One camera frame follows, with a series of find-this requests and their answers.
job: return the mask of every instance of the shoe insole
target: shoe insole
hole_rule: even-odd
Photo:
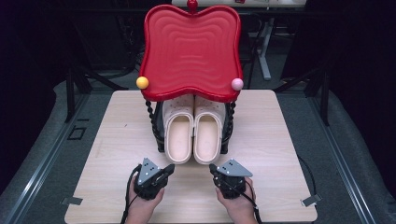
[[[171,122],[167,136],[168,153],[174,161],[184,161],[190,156],[190,131],[190,120],[186,116],[178,116]]]
[[[195,136],[195,154],[203,161],[213,160],[219,147],[219,126],[210,116],[202,116]]]

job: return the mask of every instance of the white table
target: white table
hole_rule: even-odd
[[[92,145],[67,223],[120,223],[128,177],[144,157],[160,167],[169,164],[158,152],[149,114],[140,91],[114,92]],[[289,131],[272,91],[241,91],[236,101],[229,152],[217,165],[234,158],[253,173],[253,184],[264,222],[314,221],[313,206]],[[229,223],[217,201],[207,165],[193,157],[169,177],[163,201],[150,223]]]

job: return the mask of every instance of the white clog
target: white clog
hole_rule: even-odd
[[[184,163],[191,156],[193,107],[191,94],[163,102],[164,151],[174,164]]]
[[[219,158],[225,104],[196,96],[194,107],[194,158],[198,163],[209,164]]]

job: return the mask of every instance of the pink ball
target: pink ball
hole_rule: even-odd
[[[244,88],[244,81],[241,78],[234,78],[231,82],[231,86],[235,91],[240,91]]]

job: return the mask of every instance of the handheld controller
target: handheld controller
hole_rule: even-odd
[[[134,181],[134,192],[142,199],[152,200],[160,189],[168,184],[168,176],[175,171],[175,165],[170,164],[161,169],[145,158],[135,169],[139,173]]]
[[[234,199],[246,190],[245,176],[253,174],[234,159],[226,161],[221,166],[213,163],[209,165],[213,182],[225,199]]]

